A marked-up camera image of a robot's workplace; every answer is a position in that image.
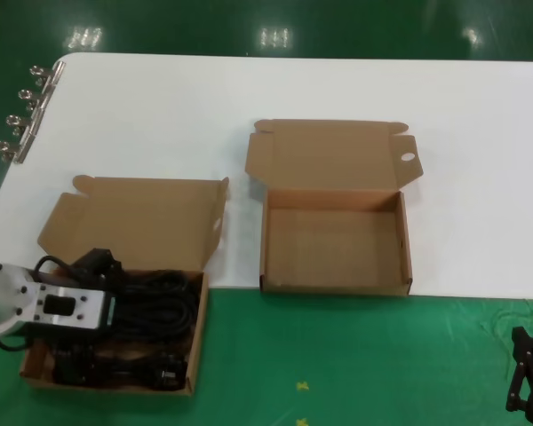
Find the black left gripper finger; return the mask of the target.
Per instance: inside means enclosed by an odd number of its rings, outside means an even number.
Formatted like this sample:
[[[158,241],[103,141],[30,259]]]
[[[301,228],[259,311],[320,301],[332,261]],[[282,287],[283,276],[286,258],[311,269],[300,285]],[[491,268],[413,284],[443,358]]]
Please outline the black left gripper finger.
[[[91,366],[88,348],[61,348],[54,352],[53,380],[62,385],[86,385]]]

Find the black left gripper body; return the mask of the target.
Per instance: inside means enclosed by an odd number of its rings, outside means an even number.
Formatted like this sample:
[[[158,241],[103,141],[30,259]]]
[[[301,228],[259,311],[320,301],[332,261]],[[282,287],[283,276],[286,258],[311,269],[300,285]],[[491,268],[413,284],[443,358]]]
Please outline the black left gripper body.
[[[55,296],[38,301],[33,337],[48,343],[90,343],[109,335],[112,295]]]

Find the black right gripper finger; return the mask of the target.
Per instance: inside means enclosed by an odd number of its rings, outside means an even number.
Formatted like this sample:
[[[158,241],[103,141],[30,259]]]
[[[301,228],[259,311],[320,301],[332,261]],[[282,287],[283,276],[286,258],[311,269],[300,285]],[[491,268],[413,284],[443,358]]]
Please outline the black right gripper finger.
[[[505,408],[509,412],[525,412],[525,405],[533,388],[533,337],[524,327],[514,327],[512,341],[516,367],[507,393]]]

